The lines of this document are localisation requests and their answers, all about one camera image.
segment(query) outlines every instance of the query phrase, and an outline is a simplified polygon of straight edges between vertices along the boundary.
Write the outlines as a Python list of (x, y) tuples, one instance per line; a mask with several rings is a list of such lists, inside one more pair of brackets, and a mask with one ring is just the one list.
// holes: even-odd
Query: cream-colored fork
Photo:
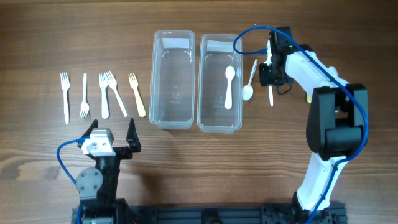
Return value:
[(136, 103), (137, 103), (137, 110), (138, 110), (138, 115), (143, 118), (146, 115), (144, 104), (142, 104), (141, 97), (138, 92), (138, 80), (136, 75), (129, 74), (129, 81), (130, 81), (130, 86), (134, 90), (134, 96), (136, 97)]

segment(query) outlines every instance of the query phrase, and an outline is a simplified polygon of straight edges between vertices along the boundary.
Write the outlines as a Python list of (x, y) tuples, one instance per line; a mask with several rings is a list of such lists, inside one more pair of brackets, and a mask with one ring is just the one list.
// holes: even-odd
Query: clear plastic container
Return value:
[[(242, 126), (242, 55), (233, 50), (237, 35), (205, 34), (200, 43), (198, 119), (205, 133), (233, 133)], [(239, 39), (236, 48), (242, 51)], [(233, 66), (232, 108), (225, 108), (226, 67)]]
[(160, 129), (188, 129), (195, 104), (195, 34), (159, 30), (154, 37), (149, 120)]

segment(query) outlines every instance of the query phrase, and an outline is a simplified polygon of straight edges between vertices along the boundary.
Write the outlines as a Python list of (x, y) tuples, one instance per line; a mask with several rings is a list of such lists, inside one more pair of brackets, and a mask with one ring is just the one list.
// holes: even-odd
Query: plastic spoon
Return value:
[(256, 72), (257, 61), (258, 61), (257, 59), (254, 61), (253, 68), (251, 69), (249, 83), (245, 85), (242, 89), (243, 100), (250, 100), (250, 98), (253, 96), (253, 87), (251, 86), (251, 82), (253, 81), (253, 76)]
[[(271, 45), (270, 45), (270, 42), (268, 40), (268, 43), (267, 43), (267, 60), (264, 62), (268, 66), (270, 66), (272, 64), (271, 56), (272, 56)], [(272, 94), (272, 85), (268, 86), (268, 97), (269, 97), (269, 105), (273, 106), (274, 105), (274, 95)]]
[(235, 68), (232, 66), (226, 67), (225, 76), (228, 80), (228, 84), (226, 86), (226, 95), (225, 95), (225, 108), (231, 109), (232, 108), (232, 79), (235, 77)]

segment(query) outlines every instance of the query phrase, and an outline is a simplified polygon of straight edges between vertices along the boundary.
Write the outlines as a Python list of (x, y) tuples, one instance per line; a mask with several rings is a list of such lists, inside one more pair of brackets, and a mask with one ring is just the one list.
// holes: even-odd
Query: plastic fork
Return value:
[(108, 81), (106, 81), (105, 75), (102, 73), (99, 75), (99, 87), (101, 88), (101, 114), (102, 118), (106, 119), (109, 117), (108, 101), (106, 99), (106, 88), (108, 87)]
[(126, 109), (124, 108), (122, 99), (120, 98), (120, 95), (118, 93), (118, 88), (117, 88), (118, 83), (114, 79), (113, 74), (111, 73), (111, 71), (105, 72), (105, 77), (106, 77), (106, 80), (108, 81), (109, 87), (111, 87), (111, 89), (114, 91), (114, 94), (116, 95), (116, 99), (118, 99), (118, 103), (119, 103), (120, 109), (123, 112), (123, 115), (126, 117), (127, 116), (127, 112), (126, 112)]
[(87, 74), (83, 74), (83, 100), (81, 101), (80, 105), (80, 118), (87, 117), (88, 113), (90, 112), (90, 107), (87, 103)]
[(134, 96), (136, 97), (136, 104), (137, 104), (137, 110), (138, 110), (138, 115), (143, 118), (146, 115), (144, 104), (142, 103), (141, 97), (138, 92), (138, 80), (136, 75), (129, 74), (129, 81), (130, 81), (130, 86), (134, 90)]
[(61, 88), (63, 90), (63, 115), (65, 116), (65, 123), (69, 124), (68, 90), (70, 88), (70, 84), (69, 77), (66, 72), (61, 73)]

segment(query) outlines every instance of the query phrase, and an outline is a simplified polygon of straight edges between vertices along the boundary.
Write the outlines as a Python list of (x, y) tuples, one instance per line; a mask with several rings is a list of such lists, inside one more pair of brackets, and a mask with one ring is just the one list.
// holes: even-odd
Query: wooden table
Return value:
[[(274, 95), (253, 81), (234, 134), (159, 130), (138, 117), (127, 74), (134, 72), (149, 114), (152, 41), (161, 29), (192, 30), (197, 65), (203, 34), (239, 34), (254, 25), (291, 26), (327, 66), (369, 91), (370, 138), (342, 172), (331, 199), (346, 203), (350, 223), (398, 222), (398, 17), (396, 1), (177, 1), (0, 6), (0, 223), (69, 223), (78, 194), (55, 157), (91, 121), (79, 119), (83, 73), (91, 117), (125, 145), (124, 118), (111, 90), (101, 118), (98, 74), (111, 70), (142, 144), (121, 165), (118, 197), (130, 205), (289, 202), (310, 159), (304, 91)], [(266, 46), (268, 31), (244, 38)], [(255, 58), (244, 56), (244, 83)], [(63, 118), (60, 72), (70, 74), (70, 124)], [(75, 145), (61, 157), (73, 176), (94, 162)]]

